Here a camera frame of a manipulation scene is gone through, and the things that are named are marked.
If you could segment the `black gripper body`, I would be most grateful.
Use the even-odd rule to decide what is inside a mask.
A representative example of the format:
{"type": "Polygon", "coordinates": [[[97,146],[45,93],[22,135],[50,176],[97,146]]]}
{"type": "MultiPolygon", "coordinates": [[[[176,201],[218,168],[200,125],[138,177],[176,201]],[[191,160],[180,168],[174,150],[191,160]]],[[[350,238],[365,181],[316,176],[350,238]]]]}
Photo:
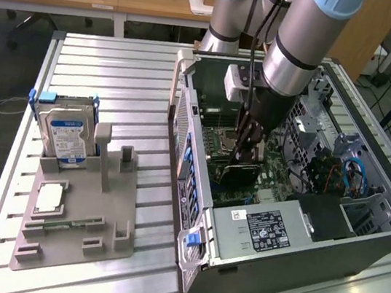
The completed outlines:
{"type": "Polygon", "coordinates": [[[268,87],[254,87],[252,92],[243,90],[237,134],[253,138],[268,136],[284,123],[296,100],[296,95],[280,95],[268,87]]]}

